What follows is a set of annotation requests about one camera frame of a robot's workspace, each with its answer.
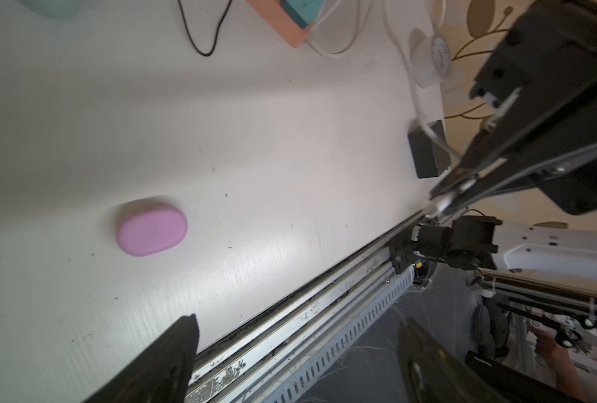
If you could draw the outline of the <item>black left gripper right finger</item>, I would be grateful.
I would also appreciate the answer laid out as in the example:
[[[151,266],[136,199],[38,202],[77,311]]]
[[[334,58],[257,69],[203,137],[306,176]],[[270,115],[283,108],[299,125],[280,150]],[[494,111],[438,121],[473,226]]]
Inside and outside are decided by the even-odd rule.
[[[397,357],[410,402],[506,401],[410,317],[398,330]]]

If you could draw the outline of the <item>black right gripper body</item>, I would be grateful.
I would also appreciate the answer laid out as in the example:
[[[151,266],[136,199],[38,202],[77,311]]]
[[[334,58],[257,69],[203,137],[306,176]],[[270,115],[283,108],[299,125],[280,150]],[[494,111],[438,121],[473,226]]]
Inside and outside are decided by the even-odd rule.
[[[469,174],[484,173],[548,136],[597,137],[597,3],[537,1],[475,78],[469,95],[491,98],[501,119],[469,148]]]

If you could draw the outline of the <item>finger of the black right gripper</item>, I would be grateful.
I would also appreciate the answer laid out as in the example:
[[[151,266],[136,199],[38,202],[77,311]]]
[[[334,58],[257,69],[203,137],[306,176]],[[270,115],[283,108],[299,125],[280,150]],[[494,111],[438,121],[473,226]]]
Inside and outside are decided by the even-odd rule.
[[[431,198],[426,215],[450,216],[482,199],[532,188],[570,215],[597,211],[597,137],[541,137],[485,177],[470,176]]]

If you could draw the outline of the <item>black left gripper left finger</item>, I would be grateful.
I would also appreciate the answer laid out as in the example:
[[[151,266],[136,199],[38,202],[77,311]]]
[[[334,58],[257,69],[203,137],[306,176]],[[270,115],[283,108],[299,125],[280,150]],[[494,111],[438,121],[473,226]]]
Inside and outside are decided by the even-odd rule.
[[[88,402],[183,402],[199,345],[195,315],[180,317]]]

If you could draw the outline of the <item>purple earbuds case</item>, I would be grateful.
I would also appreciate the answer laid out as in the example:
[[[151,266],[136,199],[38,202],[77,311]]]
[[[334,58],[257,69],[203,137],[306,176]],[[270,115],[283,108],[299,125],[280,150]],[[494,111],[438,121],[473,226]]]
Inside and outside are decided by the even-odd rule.
[[[180,210],[161,206],[124,220],[117,230],[116,241],[126,254],[146,257],[180,244],[188,228],[187,218]]]

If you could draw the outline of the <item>teal usb charger adapter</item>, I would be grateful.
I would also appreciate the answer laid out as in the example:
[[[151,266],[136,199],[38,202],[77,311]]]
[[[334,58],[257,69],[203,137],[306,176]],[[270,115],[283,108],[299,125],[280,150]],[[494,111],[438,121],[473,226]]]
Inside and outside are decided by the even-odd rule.
[[[299,28],[305,29],[319,19],[326,0],[282,0],[281,7]]]

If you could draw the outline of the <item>mint green earbuds case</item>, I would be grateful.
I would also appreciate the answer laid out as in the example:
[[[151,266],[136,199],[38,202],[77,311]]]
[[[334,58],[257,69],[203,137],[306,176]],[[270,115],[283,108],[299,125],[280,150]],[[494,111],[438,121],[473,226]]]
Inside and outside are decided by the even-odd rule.
[[[44,18],[72,20],[81,9],[80,0],[18,0],[22,6]]]

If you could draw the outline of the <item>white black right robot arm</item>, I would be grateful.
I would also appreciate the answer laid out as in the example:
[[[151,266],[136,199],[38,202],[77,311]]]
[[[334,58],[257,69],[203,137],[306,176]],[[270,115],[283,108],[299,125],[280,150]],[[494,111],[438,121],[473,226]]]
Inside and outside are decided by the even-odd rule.
[[[536,1],[503,34],[469,91],[493,114],[390,242],[392,263],[597,280],[597,232],[464,215],[533,188],[570,215],[597,211],[597,2]]]

